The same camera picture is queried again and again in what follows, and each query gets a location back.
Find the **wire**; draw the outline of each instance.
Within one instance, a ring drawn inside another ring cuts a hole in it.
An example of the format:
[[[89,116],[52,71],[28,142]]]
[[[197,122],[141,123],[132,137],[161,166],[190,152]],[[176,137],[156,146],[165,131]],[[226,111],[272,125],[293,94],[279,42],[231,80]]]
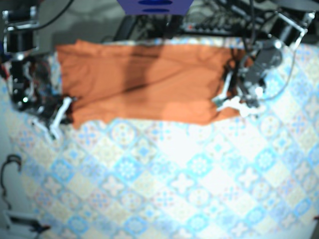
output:
[[[287,81],[286,81],[285,85],[274,96],[271,96],[271,97],[268,97],[268,98],[264,98],[264,99],[260,99],[260,101],[262,101],[262,102],[272,101],[275,98],[277,98],[278,96],[280,96],[285,91],[285,89],[287,88],[287,86],[288,86],[288,84],[289,84],[289,82],[291,80],[291,77],[293,75],[294,67],[295,67],[295,64],[296,64],[296,54],[297,54],[297,50],[294,50],[294,56],[293,56],[293,61],[292,61],[291,68],[290,68],[290,73],[289,73],[289,76],[287,78]]]
[[[266,15],[268,13],[273,13],[273,16],[265,19],[264,23],[261,25],[262,28],[266,25],[267,22],[269,22],[274,16],[276,16],[278,11],[277,10],[265,10],[265,11],[261,11],[258,14],[255,15],[255,18],[258,18],[258,17],[261,17],[262,15]],[[245,33],[246,33],[246,30],[249,27],[249,25],[252,24],[252,22],[253,22],[253,18],[251,18],[250,21],[246,22],[246,25],[244,26],[244,29],[242,31],[243,33],[242,33],[242,37],[241,38],[242,38],[242,41],[243,41],[244,48],[245,48],[246,52],[250,52],[250,50],[248,49],[248,45],[247,45],[247,42],[246,42],[246,34]],[[256,40],[257,40],[257,36],[255,35],[255,38],[252,38],[251,40],[253,40],[253,41],[250,42],[250,44],[253,45],[256,42]]]
[[[254,39],[256,38],[256,17],[255,17],[255,6],[254,0],[249,0],[250,2],[250,14],[251,14],[251,22],[252,22],[252,33],[251,33],[251,40],[250,43],[253,44]]]
[[[47,26],[49,26],[52,23],[54,23],[55,21],[57,21],[69,9],[69,7],[72,5],[73,2],[74,2],[74,0],[69,0],[68,4],[64,7],[64,9],[57,16],[55,16],[52,20],[48,21],[47,23],[45,23],[41,26],[29,28],[29,29],[19,29],[19,28],[15,27],[16,31],[37,31],[37,30],[41,30],[41,29],[46,28]]]
[[[11,210],[12,209],[12,206],[11,206],[11,203],[6,199],[6,187],[3,183],[3,173],[4,173],[4,169],[5,167],[12,163],[12,162],[15,162],[16,164],[18,164],[18,170],[20,171],[21,170],[21,158],[20,156],[18,155],[15,155],[15,154],[10,154],[7,156],[6,158],[6,162],[4,162],[1,166],[1,172],[0,172],[0,185],[1,185],[1,188],[2,188],[2,199],[4,201],[4,203],[7,205],[8,209]]]

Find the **patterned tablecloth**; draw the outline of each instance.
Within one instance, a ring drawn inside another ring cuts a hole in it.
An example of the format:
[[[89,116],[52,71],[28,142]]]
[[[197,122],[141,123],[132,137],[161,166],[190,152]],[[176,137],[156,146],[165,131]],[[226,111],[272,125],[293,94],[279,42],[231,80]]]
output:
[[[160,40],[148,44],[160,44]],[[238,46],[236,39],[167,44]],[[292,54],[267,77],[284,85]],[[56,57],[50,57],[60,82]],[[319,48],[301,45],[292,80],[267,113],[209,126],[91,121],[48,145],[31,118],[0,103],[21,180],[50,239],[233,239],[308,225],[319,213]]]

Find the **orange cloth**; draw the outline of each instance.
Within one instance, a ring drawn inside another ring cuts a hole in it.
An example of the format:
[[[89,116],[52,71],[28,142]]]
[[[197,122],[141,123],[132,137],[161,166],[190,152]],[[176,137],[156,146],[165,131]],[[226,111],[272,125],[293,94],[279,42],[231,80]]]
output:
[[[204,45],[119,46],[77,41],[57,47],[63,93],[78,97],[74,127],[116,117],[195,124],[238,116],[216,111],[230,49]]]

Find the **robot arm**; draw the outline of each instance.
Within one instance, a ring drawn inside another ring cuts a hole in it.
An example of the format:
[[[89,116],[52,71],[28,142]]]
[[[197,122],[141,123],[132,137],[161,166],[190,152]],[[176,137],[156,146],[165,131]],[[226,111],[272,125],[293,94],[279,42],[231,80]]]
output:
[[[50,70],[30,57],[39,47],[39,0],[4,1],[3,51],[10,58],[8,91],[12,105],[35,116],[33,125],[46,132],[48,140],[60,138],[59,125],[73,98],[55,95],[50,85]]]
[[[281,65],[285,46],[297,49],[315,18],[315,12],[289,15],[276,11],[274,16],[278,19],[268,34],[268,39],[256,41],[251,51],[237,62],[236,69],[228,72],[224,92],[229,89],[231,84],[228,81],[232,79],[235,81],[232,85],[236,85],[238,96],[235,99],[228,99],[225,94],[221,94],[214,98],[213,102],[217,104],[219,111],[225,107],[232,107],[238,109],[242,116],[261,112],[260,100],[263,100],[261,98],[266,90],[264,79],[267,73]],[[248,60],[253,60],[250,66],[247,66]]]

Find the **cable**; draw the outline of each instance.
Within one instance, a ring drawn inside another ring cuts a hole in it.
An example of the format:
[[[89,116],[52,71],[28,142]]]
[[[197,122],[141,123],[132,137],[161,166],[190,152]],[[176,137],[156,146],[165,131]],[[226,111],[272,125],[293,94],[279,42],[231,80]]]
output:
[[[279,95],[281,95],[285,91],[285,89],[287,88],[287,86],[288,86],[288,84],[289,84],[289,82],[291,80],[291,77],[293,75],[294,67],[295,67],[295,64],[296,64],[296,54],[297,54],[297,50],[294,50],[293,61],[292,61],[292,64],[291,64],[290,73],[289,73],[289,76],[287,78],[287,81],[286,81],[285,85],[274,96],[271,96],[271,97],[268,97],[268,98],[264,98],[264,99],[260,99],[261,102],[274,100],[275,98],[277,98]]]
[[[68,4],[64,7],[64,9],[57,16],[55,16],[52,20],[48,21],[47,23],[45,23],[41,26],[30,28],[30,29],[19,29],[19,28],[15,27],[16,31],[37,31],[37,30],[41,30],[41,29],[46,28],[47,26],[51,25],[56,20],[58,20],[69,9],[69,7],[72,5],[73,2],[74,2],[74,0],[69,0]]]
[[[250,38],[250,44],[253,44],[254,39],[256,37],[256,17],[255,17],[255,6],[254,6],[254,0],[249,0],[250,2],[250,14],[251,14],[251,22],[253,24],[252,27],[252,33]]]
[[[17,165],[18,165],[18,170],[20,171],[21,170],[21,158],[20,156],[18,155],[15,155],[15,154],[10,154],[7,156],[6,158],[6,162],[4,162],[1,166],[1,172],[0,172],[0,185],[1,185],[1,188],[2,188],[2,199],[4,201],[4,203],[7,205],[8,209],[11,210],[12,209],[12,206],[11,206],[11,203],[6,199],[6,187],[3,183],[3,173],[4,173],[4,169],[5,167],[12,163],[12,162],[15,162]]]
[[[278,11],[277,11],[277,10],[265,10],[265,11],[262,11],[262,12],[256,14],[256,15],[255,15],[255,18],[261,17],[262,15],[266,15],[266,14],[268,14],[268,13],[273,13],[274,16],[276,16],[276,14],[278,13]],[[265,19],[264,23],[262,24],[262,27],[264,27],[264,26],[266,25],[266,23],[269,22],[272,18],[269,17],[269,18]],[[243,31],[242,31],[242,37],[241,37],[241,38],[242,38],[242,41],[243,41],[244,48],[245,48],[245,51],[246,51],[246,52],[250,52],[250,50],[248,49],[248,45],[247,45],[247,42],[246,42],[246,34],[245,34],[245,32],[246,32],[247,28],[249,27],[249,25],[250,25],[252,22],[253,22],[253,19],[251,18],[250,21],[246,22],[246,25],[244,26],[244,29],[243,29]],[[254,41],[251,42],[251,45],[253,45],[253,43],[254,43],[256,40],[257,40],[257,36],[255,36]]]

